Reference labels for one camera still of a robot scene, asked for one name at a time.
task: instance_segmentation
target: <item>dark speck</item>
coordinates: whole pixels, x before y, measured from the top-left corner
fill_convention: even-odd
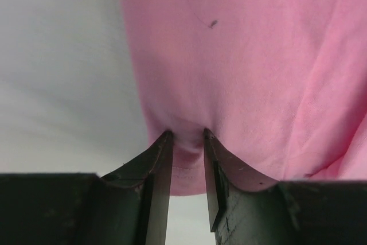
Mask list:
[[[211,25],[209,26],[209,28],[213,29],[214,25],[218,23],[218,20],[214,20]]]

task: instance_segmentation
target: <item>stitching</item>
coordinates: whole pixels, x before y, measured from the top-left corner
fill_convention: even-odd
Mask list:
[[[201,169],[201,168],[192,168],[192,169],[189,169],[189,168],[180,168],[178,166],[172,166],[173,169],[180,169],[180,170],[198,170],[198,169]]]

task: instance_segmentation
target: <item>pink fabric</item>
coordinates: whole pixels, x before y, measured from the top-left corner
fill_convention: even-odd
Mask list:
[[[174,195],[205,192],[202,131],[276,179],[367,178],[367,0],[122,0]]]

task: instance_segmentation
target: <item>pink cloth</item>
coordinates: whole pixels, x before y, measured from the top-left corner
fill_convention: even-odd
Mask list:
[[[367,178],[367,0],[122,0],[172,193],[205,192],[202,131],[275,179]]]

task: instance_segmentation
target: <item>white background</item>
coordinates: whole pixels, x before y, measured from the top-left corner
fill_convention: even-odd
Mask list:
[[[147,146],[119,0],[0,0],[0,172],[108,173]],[[166,244],[215,244],[205,195]]]

